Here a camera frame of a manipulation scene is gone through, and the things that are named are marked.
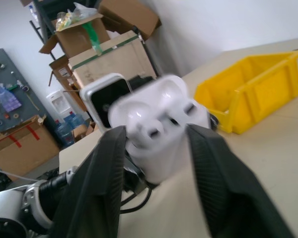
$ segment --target white device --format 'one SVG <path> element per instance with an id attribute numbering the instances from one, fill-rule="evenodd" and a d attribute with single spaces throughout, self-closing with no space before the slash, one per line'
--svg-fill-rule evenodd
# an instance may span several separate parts
<path id="1" fill-rule="evenodd" d="M 186 124 L 210 128 L 207 109 L 188 96 L 185 82 L 167 75 L 117 100 L 111 126 L 125 125 L 126 149 L 146 180 L 159 184 L 184 166 L 189 153 Z"/>
<path id="2" fill-rule="evenodd" d="M 113 102 L 129 94 L 131 88 L 125 78 L 118 73 L 108 74 L 85 86 L 80 97 L 101 132 L 109 130 L 108 110 Z"/>
<path id="3" fill-rule="evenodd" d="M 64 122 L 64 118 L 68 117 L 71 113 L 75 113 L 65 95 L 60 90 L 49 94 L 46 98 L 56 111 L 60 122 Z"/>

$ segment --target table surface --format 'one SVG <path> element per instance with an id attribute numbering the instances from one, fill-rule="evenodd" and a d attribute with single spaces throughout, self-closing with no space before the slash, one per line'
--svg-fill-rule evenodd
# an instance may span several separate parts
<path id="1" fill-rule="evenodd" d="M 224 52 L 184 76 L 190 94 L 196 86 L 237 60 L 253 54 L 286 52 L 298 39 Z M 255 172 L 295 236 L 298 237 L 298 98 L 242 135 L 219 132 L 231 150 Z M 60 172 L 79 165 L 97 144 L 96 131 L 60 152 Z M 124 208 L 141 203 L 140 194 Z M 206 238 L 205 220 L 195 189 L 192 166 L 163 182 L 138 212 L 120 216 L 119 238 Z"/>

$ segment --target black cable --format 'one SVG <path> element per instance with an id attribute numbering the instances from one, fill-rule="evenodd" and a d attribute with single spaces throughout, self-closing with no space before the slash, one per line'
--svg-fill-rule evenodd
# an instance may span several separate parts
<path id="1" fill-rule="evenodd" d="M 137 195 L 134 193 L 132 195 L 130 195 L 129 197 L 127 197 L 124 201 L 121 202 L 121 206 L 124 206 L 126 203 L 130 202 L 131 200 L 133 200 Z"/>
<path id="2" fill-rule="evenodd" d="M 144 199 L 144 201 L 138 205 L 137 207 L 134 208 L 130 208 L 130 209 L 126 209 L 126 210 L 120 210 L 120 214 L 126 214 L 126 213 L 131 213 L 131 212 L 136 212 L 139 209 L 143 208 L 143 206 L 146 205 L 146 203 L 149 201 L 149 198 L 151 196 L 152 190 L 149 189 L 146 198 Z"/>

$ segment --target yellow plastic bin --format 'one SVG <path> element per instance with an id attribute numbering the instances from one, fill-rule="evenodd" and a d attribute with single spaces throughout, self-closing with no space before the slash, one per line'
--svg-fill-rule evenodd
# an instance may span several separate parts
<path id="1" fill-rule="evenodd" d="M 246 57 L 201 83 L 194 99 L 242 134 L 298 96 L 298 51 Z"/>

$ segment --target pegboard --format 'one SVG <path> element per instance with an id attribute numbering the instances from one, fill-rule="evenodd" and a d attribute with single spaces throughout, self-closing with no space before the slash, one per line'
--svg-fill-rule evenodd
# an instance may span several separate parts
<path id="1" fill-rule="evenodd" d="M 0 63 L 5 65 L 3 69 L 0 68 L 0 83 L 3 83 L 4 87 L 7 87 L 7 85 L 15 86 L 17 84 L 17 79 L 20 80 L 20 82 L 23 85 L 28 85 L 28 83 L 23 78 L 16 66 L 13 64 L 12 60 L 6 54 L 4 49 L 0 49 Z M 38 97 L 35 95 L 35 93 L 31 90 L 31 88 L 28 92 L 24 92 L 19 86 L 17 86 L 16 88 L 11 89 L 10 92 L 12 92 L 15 95 L 15 97 L 22 104 L 22 106 L 13 110 L 12 112 L 7 113 L 4 110 L 2 104 L 0 103 L 0 120 L 3 122 L 3 124 L 0 126 L 0 131 L 12 128 L 20 124 L 21 122 L 30 119 L 34 115 L 47 115 L 46 126 L 49 130 L 54 130 L 56 125 L 53 119 L 48 114 L 47 110 L 44 108 L 44 106 L 42 105 Z M 5 113 L 9 115 L 9 119 L 5 118 Z"/>

